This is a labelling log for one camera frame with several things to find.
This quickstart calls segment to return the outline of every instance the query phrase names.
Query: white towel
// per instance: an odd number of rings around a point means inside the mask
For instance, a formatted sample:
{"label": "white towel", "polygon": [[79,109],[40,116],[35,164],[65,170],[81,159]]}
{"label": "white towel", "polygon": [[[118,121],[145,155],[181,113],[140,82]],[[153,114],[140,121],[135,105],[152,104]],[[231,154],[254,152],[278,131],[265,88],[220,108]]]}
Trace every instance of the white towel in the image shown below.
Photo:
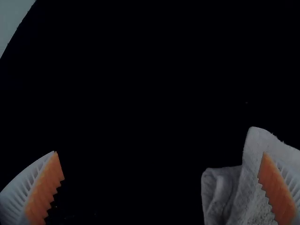
{"label": "white towel", "polygon": [[205,225],[277,225],[257,178],[264,151],[300,174],[299,150],[264,129],[251,127],[244,145],[242,166],[208,168],[202,174]]}

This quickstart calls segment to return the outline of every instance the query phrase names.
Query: crumpled fabric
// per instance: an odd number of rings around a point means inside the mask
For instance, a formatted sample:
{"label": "crumpled fabric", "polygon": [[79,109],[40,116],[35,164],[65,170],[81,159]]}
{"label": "crumpled fabric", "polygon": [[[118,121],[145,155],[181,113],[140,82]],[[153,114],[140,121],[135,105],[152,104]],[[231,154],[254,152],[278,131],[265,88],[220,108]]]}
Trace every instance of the crumpled fabric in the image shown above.
{"label": "crumpled fabric", "polygon": [[277,225],[269,199],[258,183],[258,170],[267,152],[300,174],[300,152],[279,141],[267,130],[248,131],[242,165],[207,168],[201,177],[205,225]]}

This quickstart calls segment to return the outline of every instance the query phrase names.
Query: gray wall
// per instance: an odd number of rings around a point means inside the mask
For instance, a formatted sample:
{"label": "gray wall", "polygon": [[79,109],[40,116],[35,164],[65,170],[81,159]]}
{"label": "gray wall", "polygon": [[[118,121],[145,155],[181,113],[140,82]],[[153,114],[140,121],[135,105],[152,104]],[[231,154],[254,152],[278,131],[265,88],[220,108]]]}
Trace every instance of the gray wall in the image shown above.
{"label": "gray wall", "polygon": [[0,0],[0,58],[35,0]]}

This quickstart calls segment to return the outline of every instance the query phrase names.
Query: orange serrated pad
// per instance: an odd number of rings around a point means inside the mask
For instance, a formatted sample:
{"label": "orange serrated pad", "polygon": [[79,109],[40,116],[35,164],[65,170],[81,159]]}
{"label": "orange serrated pad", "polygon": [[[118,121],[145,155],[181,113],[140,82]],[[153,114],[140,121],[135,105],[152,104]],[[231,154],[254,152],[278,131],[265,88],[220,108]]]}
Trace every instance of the orange serrated pad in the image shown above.
{"label": "orange serrated pad", "polygon": [[26,206],[26,216],[33,225],[44,225],[44,218],[48,216],[47,210],[51,208],[50,202],[54,201],[53,195],[64,180],[57,152],[49,159],[47,165],[36,181],[36,186]]}
{"label": "orange serrated pad", "polygon": [[262,190],[266,191],[278,225],[290,225],[297,214],[295,202],[275,162],[265,152],[257,177]]}

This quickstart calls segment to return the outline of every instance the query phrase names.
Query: white ribbed plastic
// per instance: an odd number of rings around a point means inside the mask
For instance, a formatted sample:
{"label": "white ribbed plastic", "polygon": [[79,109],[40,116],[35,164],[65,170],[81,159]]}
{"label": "white ribbed plastic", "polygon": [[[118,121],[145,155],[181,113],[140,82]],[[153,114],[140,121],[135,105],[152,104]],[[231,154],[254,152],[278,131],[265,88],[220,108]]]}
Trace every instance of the white ribbed plastic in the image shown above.
{"label": "white ribbed plastic", "polygon": [[54,151],[29,165],[0,192],[0,222],[2,225],[30,224],[24,210],[36,181],[53,154]]}

